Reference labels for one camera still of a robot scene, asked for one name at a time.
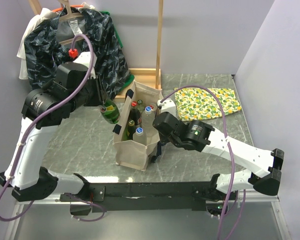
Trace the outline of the silver red soda can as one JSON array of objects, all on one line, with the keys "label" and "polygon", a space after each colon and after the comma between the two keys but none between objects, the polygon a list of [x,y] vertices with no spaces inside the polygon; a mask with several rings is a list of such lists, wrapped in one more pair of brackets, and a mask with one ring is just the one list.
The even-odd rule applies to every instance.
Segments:
[{"label": "silver red soda can", "polygon": [[157,106],[155,104],[151,103],[149,106],[150,106],[150,108],[152,109],[153,112],[157,111]]}]

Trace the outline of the clear soda water bottle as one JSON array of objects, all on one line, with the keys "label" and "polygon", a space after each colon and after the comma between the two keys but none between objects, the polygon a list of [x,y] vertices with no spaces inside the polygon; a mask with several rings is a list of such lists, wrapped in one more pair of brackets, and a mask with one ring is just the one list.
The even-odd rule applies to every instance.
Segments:
[{"label": "clear soda water bottle", "polygon": [[140,113],[143,113],[144,112],[144,110],[145,110],[145,103],[143,102],[143,100],[141,100],[141,99],[139,99],[138,101],[137,101],[137,108],[138,108],[138,110],[140,111]]}]

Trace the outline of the dark cola glass bottle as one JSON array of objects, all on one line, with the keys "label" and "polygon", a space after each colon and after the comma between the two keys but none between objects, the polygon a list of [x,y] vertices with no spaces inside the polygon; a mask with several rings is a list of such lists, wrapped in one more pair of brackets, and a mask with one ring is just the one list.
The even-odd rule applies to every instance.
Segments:
[{"label": "dark cola glass bottle", "polygon": [[141,113],[138,109],[138,103],[136,101],[133,101],[131,103],[129,119],[133,120],[137,127],[140,127],[142,119],[141,119]]}]

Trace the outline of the green glass bottle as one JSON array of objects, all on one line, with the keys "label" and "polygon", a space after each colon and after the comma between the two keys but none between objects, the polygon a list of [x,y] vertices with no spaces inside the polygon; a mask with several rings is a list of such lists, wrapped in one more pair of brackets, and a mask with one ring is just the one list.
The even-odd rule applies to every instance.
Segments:
[{"label": "green glass bottle", "polygon": [[125,132],[123,134],[123,140],[127,141],[127,140],[133,140],[133,134],[135,133],[137,126],[135,125],[135,121],[130,119],[127,122],[127,126],[125,129]]},{"label": "green glass bottle", "polygon": [[120,112],[115,104],[110,98],[107,98],[104,105],[99,106],[100,112],[104,119],[110,124],[116,124],[120,119]]}]

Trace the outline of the beige canvas tote bag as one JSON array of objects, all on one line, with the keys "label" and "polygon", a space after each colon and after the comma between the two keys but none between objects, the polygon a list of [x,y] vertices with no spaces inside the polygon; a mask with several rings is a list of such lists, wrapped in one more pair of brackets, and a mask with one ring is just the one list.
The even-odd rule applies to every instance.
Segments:
[{"label": "beige canvas tote bag", "polygon": [[155,131],[148,143],[143,145],[133,140],[124,140],[126,136],[126,125],[131,110],[131,103],[143,100],[146,104],[157,103],[163,98],[162,91],[149,87],[137,81],[133,81],[126,93],[123,109],[120,111],[119,122],[114,126],[113,144],[116,149],[116,164],[145,171],[149,162],[149,156],[153,155],[160,141],[159,133]]}]

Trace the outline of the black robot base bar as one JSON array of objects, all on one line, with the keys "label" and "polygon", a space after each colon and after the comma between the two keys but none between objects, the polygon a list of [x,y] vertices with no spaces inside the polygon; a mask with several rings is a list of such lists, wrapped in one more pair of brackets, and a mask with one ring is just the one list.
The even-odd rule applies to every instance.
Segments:
[{"label": "black robot base bar", "polygon": [[177,210],[205,211],[222,202],[226,194],[209,181],[92,183],[93,202],[108,211]]}]

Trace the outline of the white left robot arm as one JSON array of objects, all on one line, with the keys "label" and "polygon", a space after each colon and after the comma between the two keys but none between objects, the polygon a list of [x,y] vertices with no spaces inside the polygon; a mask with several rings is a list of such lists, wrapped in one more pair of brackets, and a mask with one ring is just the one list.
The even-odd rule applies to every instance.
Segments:
[{"label": "white left robot arm", "polygon": [[92,65],[66,62],[58,66],[55,79],[26,96],[13,159],[0,173],[0,185],[11,187],[11,195],[18,202],[45,199],[53,193],[70,193],[78,201],[90,197],[90,183],[83,176],[56,173],[41,164],[63,119],[81,106],[105,102],[106,92],[93,70]]}]

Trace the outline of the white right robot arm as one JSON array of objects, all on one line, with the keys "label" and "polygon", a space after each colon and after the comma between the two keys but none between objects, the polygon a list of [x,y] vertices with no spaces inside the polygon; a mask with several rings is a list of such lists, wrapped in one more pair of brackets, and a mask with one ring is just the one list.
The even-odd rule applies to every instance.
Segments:
[{"label": "white right robot arm", "polygon": [[244,167],[234,174],[219,174],[209,186],[210,196],[220,199],[227,191],[254,189],[268,196],[279,192],[285,153],[281,149],[263,150],[224,134],[202,121],[184,123],[169,112],[154,119],[160,139],[175,147],[222,157]]}]

